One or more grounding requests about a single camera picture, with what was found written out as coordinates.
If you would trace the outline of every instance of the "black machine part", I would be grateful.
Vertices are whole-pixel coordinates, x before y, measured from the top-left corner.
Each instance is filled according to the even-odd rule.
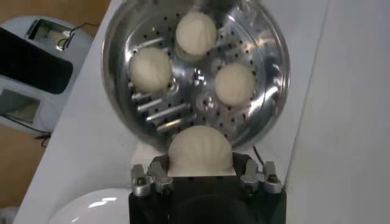
[[[169,177],[172,182],[167,182],[164,188],[168,191],[162,191],[161,186],[156,184],[158,178],[145,179],[147,182],[142,182],[142,186],[149,186],[148,194],[136,195],[133,190],[129,196],[130,223],[286,223],[285,191],[281,187],[280,192],[267,191],[267,178],[274,184],[279,182],[276,174],[272,173],[270,177],[257,172],[258,181],[255,181],[256,187],[253,188],[251,183],[254,182],[248,184],[245,180],[251,180],[251,173],[257,169],[257,165],[249,156],[238,153],[234,153],[233,163],[236,176]],[[156,157],[153,164],[160,164],[157,170],[167,173],[169,159],[167,156]],[[264,166],[263,171],[274,171],[272,165]]]

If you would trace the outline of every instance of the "dough ball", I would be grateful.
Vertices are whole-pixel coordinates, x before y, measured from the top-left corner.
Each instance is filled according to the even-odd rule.
[[[136,90],[154,93],[167,88],[172,79],[171,61],[160,49],[143,48],[131,62],[132,83]]]
[[[187,54],[206,54],[215,45],[216,38],[214,21],[204,13],[187,13],[177,25],[177,43]]]
[[[232,63],[223,67],[215,78],[215,92],[227,105],[237,106],[252,97],[256,87],[255,77],[242,63]]]
[[[168,156],[172,177],[235,175],[232,146],[214,128],[194,126],[180,132]]]

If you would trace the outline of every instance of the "perforated metal plate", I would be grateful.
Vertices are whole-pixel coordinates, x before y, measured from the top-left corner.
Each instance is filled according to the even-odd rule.
[[[275,105],[286,82],[281,79],[285,78],[285,61],[280,33],[270,26],[269,18],[258,13],[262,11],[253,11],[250,5],[248,12],[245,5],[226,11],[178,4],[167,10],[155,2],[150,8],[154,10],[147,11],[153,13],[146,14],[133,29],[122,34],[125,40],[123,49],[118,48],[119,57],[109,60],[116,66],[115,100],[133,132],[161,148],[166,148],[176,133],[193,125],[219,130],[234,147],[256,137],[277,115],[275,112],[279,113]],[[176,27],[189,10],[210,15],[218,29],[215,47],[197,62],[177,55]],[[173,78],[167,92],[142,94],[132,85],[129,64],[144,47],[160,48],[171,58]],[[248,65],[257,85],[250,102],[228,107],[216,97],[214,79],[221,68],[235,61]]]

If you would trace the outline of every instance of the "black cable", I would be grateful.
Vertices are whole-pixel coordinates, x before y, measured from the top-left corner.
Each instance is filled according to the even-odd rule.
[[[64,38],[64,39],[59,40],[59,41],[57,42],[57,46],[60,46],[61,41],[64,41],[64,40],[65,40],[65,43],[64,43],[63,46],[62,46],[62,50],[64,50],[66,47],[69,46],[70,41],[71,41],[71,39],[72,39],[72,37],[73,37],[73,35],[74,35],[74,31],[76,31],[77,29],[80,29],[80,28],[82,28],[82,27],[84,27],[84,26],[100,26],[100,24],[83,23],[83,24],[81,24],[81,25],[79,25],[79,26],[74,27],[73,29],[71,29],[71,31],[70,31],[70,33],[69,33],[69,37],[68,37],[68,38]]]
[[[255,146],[253,146],[253,147],[254,147],[253,149],[254,149],[254,152],[255,152],[255,154],[256,154],[257,159],[259,160],[259,162],[260,162],[261,165],[263,166],[263,165],[264,165],[264,161],[261,159],[260,154],[258,153],[256,147],[255,147]]]
[[[15,123],[17,123],[17,124],[20,124],[20,125],[22,125],[23,127],[29,128],[29,129],[31,129],[31,130],[33,130],[33,131],[37,131],[37,132],[40,132],[40,133],[43,133],[43,134],[51,135],[51,133],[48,132],[48,131],[41,131],[41,130],[35,129],[35,128],[33,128],[33,127],[30,127],[30,126],[28,126],[28,125],[26,125],[26,124],[24,124],[24,123],[22,123],[22,122],[19,122],[19,121],[17,121],[17,120],[15,119],[15,117],[12,117],[12,116],[9,116],[9,115],[0,115],[0,116],[1,116],[1,117],[4,117],[5,119],[7,119],[7,120],[9,120],[9,121],[12,121],[12,122],[15,122]]]

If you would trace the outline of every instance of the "white appliance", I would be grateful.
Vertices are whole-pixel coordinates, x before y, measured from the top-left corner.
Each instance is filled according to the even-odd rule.
[[[70,62],[73,67],[68,83],[64,83],[60,93],[13,79],[0,70],[0,114],[16,117],[17,121],[37,130],[52,132],[93,39],[81,29],[73,30],[73,24],[45,16],[22,16],[8,20],[0,27],[50,55]],[[28,75],[37,75],[36,72],[31,71]],[[0,124],[37,133],[4,117],[0,117]]]

